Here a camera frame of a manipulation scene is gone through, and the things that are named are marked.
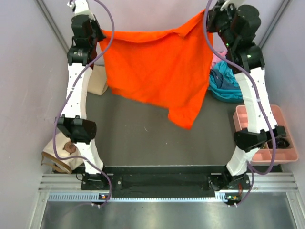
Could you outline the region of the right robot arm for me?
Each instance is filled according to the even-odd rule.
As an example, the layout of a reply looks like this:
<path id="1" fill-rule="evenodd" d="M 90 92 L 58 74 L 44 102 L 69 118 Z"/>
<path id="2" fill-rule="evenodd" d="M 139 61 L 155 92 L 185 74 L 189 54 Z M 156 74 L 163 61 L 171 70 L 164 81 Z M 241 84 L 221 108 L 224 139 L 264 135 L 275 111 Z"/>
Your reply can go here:
<path id="1" fill-rule="evenodd" d="M 247 113 L 247 127 L 235 132 L 233 156 L 219 175 L 208 177 L 211 189 L 235 188 L 246 179 L 248 165 L 268 141 L 285 136 L 271 110 L 265 86 L 265 62 L 262 50 L 254 42 L 261 25 L 259 11 L 241 0 L 219 0 L 207 6 L 203 15 L 203 33 L 217 33 L 227 48 L 223 58 L 232 69 L 241 89 Z"/>

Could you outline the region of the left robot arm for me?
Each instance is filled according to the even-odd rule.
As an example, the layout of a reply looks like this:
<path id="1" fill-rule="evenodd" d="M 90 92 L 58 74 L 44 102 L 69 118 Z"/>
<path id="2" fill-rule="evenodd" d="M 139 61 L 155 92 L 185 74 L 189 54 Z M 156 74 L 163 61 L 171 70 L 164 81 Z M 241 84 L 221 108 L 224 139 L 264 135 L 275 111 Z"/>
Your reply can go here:
<path id="1" fill-rule="evenodd" d="M 86 97 L 89 79 L 97 56 L 97 43 L 104 39 L 94 16 L 79 14 L 71 20 L 72 45 L 68 50 L 68 87 L 66 104 L 57 127 L 78 149 L 85 164 L 82 190 L 101 190 L 108 187 L 108 178 L 101 171 L 104 164 L 95 145 L 97 125 L 87 119 Z"/>

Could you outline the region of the orange t shirt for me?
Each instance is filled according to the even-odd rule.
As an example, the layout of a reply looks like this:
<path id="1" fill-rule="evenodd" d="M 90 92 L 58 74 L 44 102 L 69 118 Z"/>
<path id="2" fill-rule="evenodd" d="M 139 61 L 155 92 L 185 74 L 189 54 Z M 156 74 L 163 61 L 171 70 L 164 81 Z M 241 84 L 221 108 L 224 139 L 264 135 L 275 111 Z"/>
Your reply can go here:
<path id="1" fill-rule="evenodd" d="M 166 108 L 171 122 L 190 129 L 209 86 L 213 58 L 213 35 L 204 36 L 203 13 L 174 29 L 103 33 L 100 47 L 112 92 Z"/>

